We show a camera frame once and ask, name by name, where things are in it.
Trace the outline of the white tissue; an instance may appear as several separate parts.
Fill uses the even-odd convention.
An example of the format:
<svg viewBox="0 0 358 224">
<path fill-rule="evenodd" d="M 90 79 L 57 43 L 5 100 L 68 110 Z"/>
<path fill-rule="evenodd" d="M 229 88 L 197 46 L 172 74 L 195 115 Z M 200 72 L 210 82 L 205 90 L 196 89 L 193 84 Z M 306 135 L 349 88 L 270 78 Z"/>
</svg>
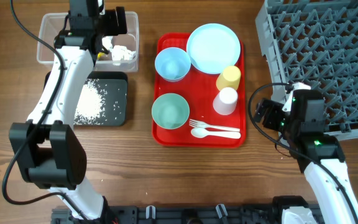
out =
<svg viewBox="0 0 358 224">
<path fill-rule="evenodd" d="M 102 39 L 103 47 L 108 50 L 112 49 L 113 48 L 112 39 L 113 39 L 113 36 L 103 37 L 103 39 Z"/>
</svg>

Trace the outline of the white napkin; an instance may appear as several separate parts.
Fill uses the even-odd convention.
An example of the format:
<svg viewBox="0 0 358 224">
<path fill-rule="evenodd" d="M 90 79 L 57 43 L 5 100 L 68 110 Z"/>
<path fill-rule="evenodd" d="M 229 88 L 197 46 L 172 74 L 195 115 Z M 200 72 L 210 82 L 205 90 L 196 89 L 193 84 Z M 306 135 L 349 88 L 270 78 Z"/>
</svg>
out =
<svg viewBox="0 0 358 224">
<path fill-rule="evenodd" d="M 129 50 L 126 46 L 115 45 L 110 48 L 113 65 L 119 66 L 121 61 L 132 60 L 135 57 L 136 51 Z"/>
</svg>

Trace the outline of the mint green bowl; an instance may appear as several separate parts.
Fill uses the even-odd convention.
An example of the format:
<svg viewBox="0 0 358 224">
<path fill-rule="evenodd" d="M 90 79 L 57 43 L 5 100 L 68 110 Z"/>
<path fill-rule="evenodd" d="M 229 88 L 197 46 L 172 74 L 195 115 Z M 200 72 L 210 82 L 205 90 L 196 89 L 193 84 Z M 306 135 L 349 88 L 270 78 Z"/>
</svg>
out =
<svg viewBox="0 0 358 224">
<path fill-rule="evenodd" d="M 188 121 L 189 116 L 188 102 L 176 93 L 163 94 L 152 105 L 153 121 L 163 129 L 178 129 Z"/>
</svg>

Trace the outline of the yellow snack wrapper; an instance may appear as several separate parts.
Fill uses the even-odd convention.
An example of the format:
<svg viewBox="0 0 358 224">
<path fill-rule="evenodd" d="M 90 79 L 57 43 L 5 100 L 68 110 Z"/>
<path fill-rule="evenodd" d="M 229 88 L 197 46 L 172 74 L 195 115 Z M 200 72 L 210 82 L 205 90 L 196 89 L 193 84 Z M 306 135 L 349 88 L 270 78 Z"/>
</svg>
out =
<svg viewBox="0 0 358 224">
<path fill-rule="evenodd" d="M 100 52 L 100 53 L 98 54 L 97 59 L 99 60 L 102 56 L 105 56 L 105 53 Z"/>
</svg>

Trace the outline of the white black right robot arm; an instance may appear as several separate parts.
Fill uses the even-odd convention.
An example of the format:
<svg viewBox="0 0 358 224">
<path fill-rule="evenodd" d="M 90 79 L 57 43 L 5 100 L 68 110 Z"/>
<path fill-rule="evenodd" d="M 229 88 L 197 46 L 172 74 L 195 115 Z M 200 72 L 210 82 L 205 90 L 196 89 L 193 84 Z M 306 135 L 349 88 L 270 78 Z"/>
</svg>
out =
<svg viewBox="0 0 358 224">
<path fill-rule="evenodd" d="M 266 98 L 249 119 L 256 130 L 296 159 L 325 223 L 358 223 L 358 202 L 336 137 L 325 134 L 323 95 L 303 83 L 282 83 L 285 103 Z"/>
</svg>

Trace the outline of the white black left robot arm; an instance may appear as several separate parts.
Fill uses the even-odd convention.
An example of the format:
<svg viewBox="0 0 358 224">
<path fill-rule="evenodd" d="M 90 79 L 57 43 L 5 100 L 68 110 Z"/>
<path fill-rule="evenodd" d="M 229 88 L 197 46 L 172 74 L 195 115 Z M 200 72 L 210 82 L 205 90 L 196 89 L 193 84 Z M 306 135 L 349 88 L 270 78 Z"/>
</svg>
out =
<svg viewBox="0 0 358 224">
<path fill-rule="evenodd" d="M 104 52 L 103 37 L 126 33 L 123 7 L 71 1 L 63 29 L 49 45 L 55 59 L 42 96 L 27 120 L 9 130 L 11 165 L 18 165 L 24 181 L 60 197 L 79 223 L 119 222 L 85 176 L 86 153 L 73 123 L 83 85 Z"/>
</svg>

